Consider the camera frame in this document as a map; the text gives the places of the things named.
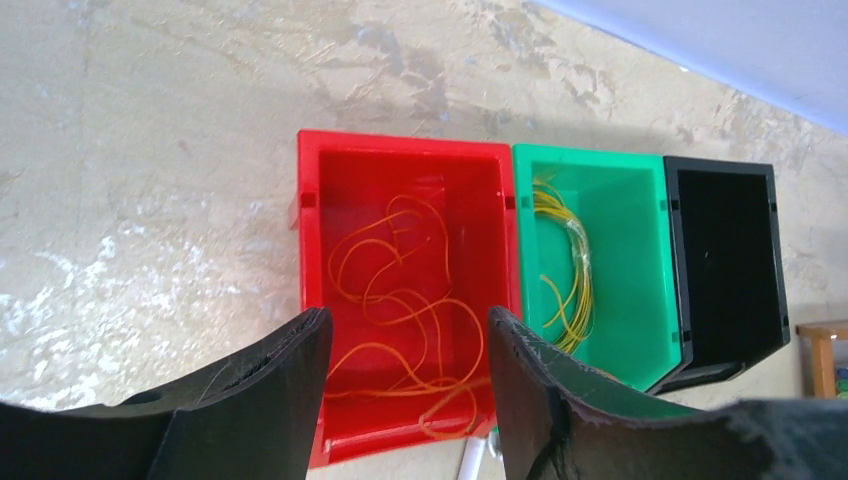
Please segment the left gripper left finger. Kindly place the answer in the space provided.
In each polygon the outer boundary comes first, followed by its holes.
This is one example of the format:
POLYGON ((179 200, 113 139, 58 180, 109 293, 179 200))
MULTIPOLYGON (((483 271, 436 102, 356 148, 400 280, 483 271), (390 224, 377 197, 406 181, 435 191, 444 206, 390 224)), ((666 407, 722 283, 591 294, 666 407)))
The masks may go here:
POLYGON ((1 407, 5 479, 302 479, 333 317, 310 308, 195 372, 107 406, 1 407))

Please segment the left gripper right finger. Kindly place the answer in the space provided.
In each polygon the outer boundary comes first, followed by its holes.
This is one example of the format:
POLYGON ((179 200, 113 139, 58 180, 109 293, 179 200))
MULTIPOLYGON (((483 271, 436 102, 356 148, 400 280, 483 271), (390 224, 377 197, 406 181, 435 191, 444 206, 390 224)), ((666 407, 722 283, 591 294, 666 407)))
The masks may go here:
POLYGON ((698 410, 611 379, 488 314, 500 448, 510 479, 843 479, 847 405, 744 400, 698 410))

